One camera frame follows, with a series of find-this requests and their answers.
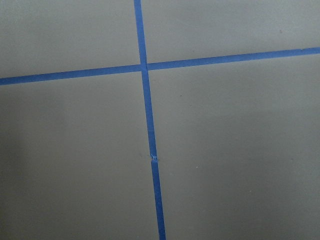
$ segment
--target gray floor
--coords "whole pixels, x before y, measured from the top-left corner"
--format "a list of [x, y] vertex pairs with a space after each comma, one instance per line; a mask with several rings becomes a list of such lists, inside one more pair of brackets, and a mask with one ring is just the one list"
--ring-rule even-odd
[[[142, 0], [149, 63], [320, 47], [319, 0]], [[140, 63], [133, 0], [2, 0], [0, 78]], [[318, 240], [320, 55], [149, 72], [168, 240]], [[0, 86], [0, 239], [158, 239], [141, 74]]]

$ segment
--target blue tape line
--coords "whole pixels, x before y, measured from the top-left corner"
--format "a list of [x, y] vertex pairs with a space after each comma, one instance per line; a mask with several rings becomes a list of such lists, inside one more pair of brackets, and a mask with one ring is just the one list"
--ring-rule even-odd
[[146, 125], [148, 130], [149, 150], [152, 158], [151, 169], [152, 169], [152, 178], [153, 178], [153, 189], [154, 189], [156, 218], [157, 218], [157, 224], [158, 224], [158, 233], [159, 233], [159, 239], [165, 240], [166, 231], [165, 231], [164, 212], [162, 207], [155, 126], [154, 126], [154, 117], [153, 117], [152, 103], [151, 103], [149, 74], [148, 74], [148, 68], [147, 68], [147, 51], [146, 51], [146, 41], [145, 41], [141, 0], [134, 0], [134, 11], [135, 11], [136, 31], [137, 31], [137, 37], [138, 37], [140, 64], [141, 64], [142, 86], [143, 86]]
[[293, 56], [302, 56], [302, 55], [311, 55], [311, 54], [320, 54], [320, 47], [281, 50], [281, 51], [267, 51], [267, 52], [257, 52], [257, 53], [229, 55], [229, 56], [215, 56], [215, 57], [196, 58], [196, 59], [189, 59], [189, 60], [155, 62], [155, 63], [148, 63], [147, 68], [150, 71], [150, 70], [183, 68], [183, 67], [209, 65], [209, 64], [242, 62], [242, 61], [250, 61], [250, 60], [284, 58], [284, 57], [293, 57]]
[[166, 230], [165, 230], [165, 224], [164, 224], [165, 223], [164, 211], [162, 208], [162, 197], [161, 197], [158, 159], [151, 160], [151, 169], [152, 169], [152, 178], [153, 178], [155, 209], [156, 209], [156, 216], [157, 216], [157, 221], [158, 221], [159, 239], [165, 240], [166, 239]]
[[135, 21], [136, 21], [136, 31], [138, 37], [140, 63], [141, 63], [141, 74], [142, 74], [142, 86], [144, 94], [144, 106], [146, 115], [146, 125], [149, 137], [149, 148], [151, 156], [157, 156], [156, 148], [156, 137], [155, 137], [155, 127], [154, 118], [151, 103], [151, 93], [150, 93], [150, 82], [149, 74], [147, 69], [147, 52], [146, 52], [146, 42], [145, 42], [145, 32], [141, 9], [141, 0], [134, 0], [134, 10], [135, 10]]
[[29, 76], [5, 77], [5, 78], [0, 78], [0, 85], [22, 84], [22, 83], [59, 80], [59, 79], [82, 78], [82, 77], [91, 77], [91, 76], [109, 75], [109, 74], [123, 74], [123, 73], [139, 72], [139, 71], [141, 71], [140, 65], [113, 66], [113, 67], [96, 68], [96, 69], [45, 73], [45, 74], [37, 74], [37, 75], [29, 75]]

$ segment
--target blue painter's tape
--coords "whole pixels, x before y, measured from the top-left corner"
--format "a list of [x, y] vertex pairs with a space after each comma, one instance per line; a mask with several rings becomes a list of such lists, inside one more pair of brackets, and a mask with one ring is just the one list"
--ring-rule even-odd
[[147, 51], [146, 51], [144, 22], [142, 18], [141, 0], [134, 0], [134, 12], [135, 12], [136, 32], [138, 36], [139, 53], [140, 53], [140, 63], [141, 65], [146, 65]]
[[155, 209], [156, 209], [156, 218], [158, 221], [158, 231], [159, 239], [166, 239], [166, 230], [164, 224], [164, 213], [162, 207], [162, 197], [161, 197], [161, 187], [160, 187], [160, 177], [159, 177], [159, 168], [158, 168], [158, 159], [151, 160], [151, 169], [152, 169], [152, 178], [153, 178], [153, 188], [154, 188], [154, 197], [155, 197]]
[[133, 73], [139, 72], [141, 70], [140, 65], [128, 65], [128, 66], [113, 66], [105, 68], [87, 69], [87, 70], [77, 70], [77, 71], [64, 71], [64, 72], [54, 72], [45, 73], [29, 76], [14, 76], [0, 78], [0, 85], [9, 84], [22, 84], [58, 79], [72, 79], [72, 78], [82, 78], [91, 77], [99, 75], [110, 75], [110, 74], [123, 74], [123, 73]]
[[196, 59], [189, 59], [189, 60], [155, 62], [155, 63], [148, 63], [147, 68], [149, 70], [173, 69], [173, 68], [191, 67], [191, 66], [199, 66], [199, 65], [222, 64], [222, 63], [242, 62], [242, 61], [261, 60], [261, 59], [273, 59], [273, 58], [284, 58], [284, 57], [312, 55], [312, 54], [320, 54], [320, 47], [281, 50], [281, 51], [257, 52], [257, 53], [229, 55], [229, 56], [215, 56], [215, 57], [196, 58]]
[[134, 11], [135, 11], [136, 31], [137, 31], [139, 55], [140, 55], [142, 87], [143, 87], [143, 96], [144, 96], [146, 125], [148, 130], [149, 150], [152, 158], [151, 169], [152, 169], [152, 178], [153, 178], [156, 219], [158, 224], [159, 239], [165, 240], [166, 239], [165, 220], [164, 220], [164, 212], [162, 207], [155, 126], [154, 126], [154, 117], [153, 117], [152, 103], [151, 103], [150, 81], [149, 81], [149, 74], [147, 69], [147, 51], [146, 51], [146, 41], [145, 41], [141, 0], [134, 0]]

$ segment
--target gray surface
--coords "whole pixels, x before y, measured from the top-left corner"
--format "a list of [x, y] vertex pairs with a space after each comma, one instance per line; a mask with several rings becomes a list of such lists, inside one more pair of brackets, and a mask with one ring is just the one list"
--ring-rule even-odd
[[157, 239], [140, 73], [0, 87], [0, 239]]
[[139, 64], [133, 0], [0, 1], [0, 77]]
[[148, 62], [320, 46], [319, 0], [142, 0]]
[[319, 62], [149, 73], [168, 240], [320, 238]]

